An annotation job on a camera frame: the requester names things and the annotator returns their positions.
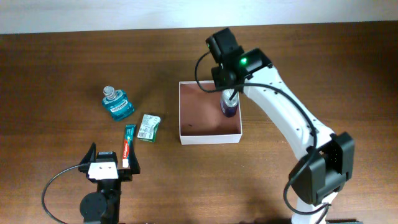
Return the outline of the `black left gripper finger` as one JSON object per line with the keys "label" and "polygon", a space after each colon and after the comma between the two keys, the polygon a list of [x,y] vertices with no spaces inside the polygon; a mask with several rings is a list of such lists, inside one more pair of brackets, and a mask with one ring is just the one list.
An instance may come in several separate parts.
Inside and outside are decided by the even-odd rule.
{"label": "black left gripper finger", "polygon": [[141,168],[134,151],[134,146],[132,144],[129,146],[129,168],[131,174],[141,173]]}
{"label": "black left gripper finger", "polygon": [[96,144],[93,142],[88,150],[88,152],[84,155],[80,164],[87,164],[91,162],[95,162],[96,157]]}

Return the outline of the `purple liquid bottle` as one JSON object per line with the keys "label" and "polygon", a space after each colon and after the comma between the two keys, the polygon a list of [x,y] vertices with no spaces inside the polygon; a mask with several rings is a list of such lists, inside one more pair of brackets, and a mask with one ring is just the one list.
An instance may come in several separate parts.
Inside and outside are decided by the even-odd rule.
{"label": "purple liquid bottle", "polygon": [[233,117],[238,109],[238,93],[233,89],[223,90],[220,98],[220,106],[223,114],[227,117]]}

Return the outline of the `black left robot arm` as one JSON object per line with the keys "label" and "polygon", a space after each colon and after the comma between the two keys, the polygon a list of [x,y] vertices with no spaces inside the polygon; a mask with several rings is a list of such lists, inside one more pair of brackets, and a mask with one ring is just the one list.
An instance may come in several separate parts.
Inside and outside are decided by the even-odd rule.
{"label": "black left robot arm", "polygon": [[127,163],[125,169],[119,169],[114,151],[96,152],[96,144],[90,146],[78,168],[90,182],[97,185],[95,192],[81,200],[80,213],[84,223],[119,223],[121,184],[130,182],[133,175],[141,173],[133,149],[128,150]]}

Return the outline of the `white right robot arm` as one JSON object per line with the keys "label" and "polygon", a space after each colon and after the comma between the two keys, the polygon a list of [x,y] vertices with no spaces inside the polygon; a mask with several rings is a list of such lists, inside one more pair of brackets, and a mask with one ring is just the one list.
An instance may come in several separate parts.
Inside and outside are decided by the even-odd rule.
{"label": "white right robot arm", "polygon": [[298,162],[283,197],[293,189],[292,223],[325,223],[332,201],[353,175],[354,139],[335,134],[289,90],[277,68],[260,49],[219,56],[212,70],[218,91],[239,91],[257,104],[291,146]]}

